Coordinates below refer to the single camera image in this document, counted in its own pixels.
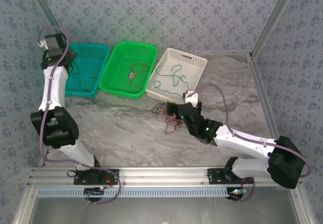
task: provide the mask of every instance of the purple cable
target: purple cable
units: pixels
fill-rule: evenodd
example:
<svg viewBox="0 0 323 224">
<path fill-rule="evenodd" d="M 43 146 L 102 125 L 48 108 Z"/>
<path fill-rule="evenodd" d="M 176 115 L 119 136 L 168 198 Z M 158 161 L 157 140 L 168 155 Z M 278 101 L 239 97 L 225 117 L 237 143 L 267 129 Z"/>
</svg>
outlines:
<svg viewBox="0 0 323 224">
<path fill-rule="evenodd" d="M 76 160 L 73 160 L 73 159 L 52 160 L 52 159 L 47 159 L 45 157 L 45 155 L 44 155 L 44 149 L 43 149 L 43 142 L 42 142 L 42 140 L 43 140 L 43 136 L 44 136 L 45 121 L 46 121 L 46 117 L 47 117 L 48 109 L 49 109 L 49 105 L 50 105 L 51 83 L 52 83 L 53 75 L 54 75 L 54 72 L 55 72 L 56 68 L 61 63 L 61 61 L 64 59 L 64 57 L 66 56 L 67 51 L 68 51 L 69 46 L 70 46 L 70 40 L 69 40 L 69 37 L 68 37 L 67 32 L 65 30 L 62 30 L 59 27 L 56 27 L 56 26 L 44 26 L 43 28 L 41 28 L 41 30 L 38 33 L 38 38 L 37 38 L 37 42 L 38 43 L 40 43 L 40 36 L 41 36 L 42 32 L 44 30 L 47 30 L 47 29 L 57 29 L 57 30 L 60 30 L 65 35 L 65 37 L 66 37 L 66 48 L 65 48 L 65 51 L 64 51 L 63 55 L 61 56 L 61 58 L 57 61 L 57 63 L 54 65 L 53 69 L 51 70 L 50 75 L 49 75 L 49 79 L 48 79 L 48 90 L 47 90 L 47 99 L 46 99 L 47 103 L 46 103 L 44 115 L 43 115 L 42 120 L 41 120 L 40 133 L 39 133 L 39 151 L 40 151 L 40 156 L 46 162 L 72 162 L 72 163 L 75 163 L 76 165 L 81 165 L 83 167 L 88 167 L 88 168 L 93 169 L 93 170 L 101 170 L 101 171 L 108 172 L 109 174 L 112 174 L 114 177 L 117 178 L 118 183 L 119 183 L 119 189 L 118 189 L 116 195 L 113 198 L 111 198 L 111 199 L 109 199 L 107 201 L 92 202 L 92 201 L 89 200 L 89 196 L 87 196 L 88 202 L 89 203 L 92 203 L 92 204 L 97 204 L 98 205 L 98 204 L 106 204 L 106 203 L 112 202 L 112 201 L 114 201 L 117 198 L 117 196 L 121 192 L 121 181 L 120 181 L 120 178 L 119 178 L 118 175 L 116 175 L 115 173 L 113 173 L 110 170 L 103 169 L 101 167 L 89 166 L 89 165 L 80 163 L 80 162 L 78 162 Z"/>
<path fill-rule="evenodd" d="M 254 192 L 256 191 L 256 181 L 254 180 L 254 177 L 252 177 L 252 181 L 253 181 L 253 185 L 252 185 L 252 190 L 251 190 L 250 195 L 243 200 L 240 200 L 237 196 L 229 195 L 230 197 L 236 199 L 236 200 L 232 200 L 232 201 L 240 203 L 240 202 L 245 202 L 245 201 L 251 199 L 251 197 L 254 195 Z"/>
<path fill-rule="evenodd" d="M 227 107 L 227 102 L 226 102 L 226 98 L 224 97 L 224 94 L 222 92 L 222 90 L 217 87 L 216 85 L 214 84 L 207 84 L 207 85 L 204 85 L 198 89 L 196 89 L 193 93 L 189 94 L 187 97 L 191 97 L 193 94 L 197 93 L 198 91 L 202 91 L 204 88 L 206 87 L 209 87 L 209 86 L 212 86 L 212 87 L 215 87 L 221 94 L 222 96 L 222 99 L 223 99 L 223 102 L 224 102 L 224 107 L 225 107 L 225 110 L 226 110 L 226 122 L 227 122 L 227 127 L 229 129 L 229 131 L 232 133 L 232 135 L 236 136 L 237 138 L 240 138 L 244 141 L 247 141 L 247 142 L 251 142 L 251 143 L 256 143 L 256 144 L 259 144 L 259 145 L 265 145 L 265 146 L 271 146 L 271 147 L 276 147 L 276 148 L 280 148 L 282 150 L 285 150 L 287 152 L 290 152 L 292 154 L 294 154 L 295 156 L 299 157 L 307 166 L 307 173 L 303 174 L 300 176 L 300 178 L 304 178 L 304 177 L 307 177 L 310 175 L 311 173 L 311 166 L 309 164 L 309 162 L 306 160 L 305 157 L 303 157 L 301 154 L 299 154 L 298 152 L 288 148 L 288 147 L 284 147 L 284 146 L 281 146 L 281 145 L 277 145 L 277 144 L 274 144 L 274 143 L 265 143 L 262 142 L 262 141 L 258 141 L 258 140 L 254 140 L 254 139 L 249 139 L 249 138 L 246 138 L 246 137 L 243 137 L 243 136 L 240 136 L 238 135 L 237 133 L 234 133 L 230 124 L 229 124 L 229 112 L 228 112 L 228 107 Z"/>
</svg>

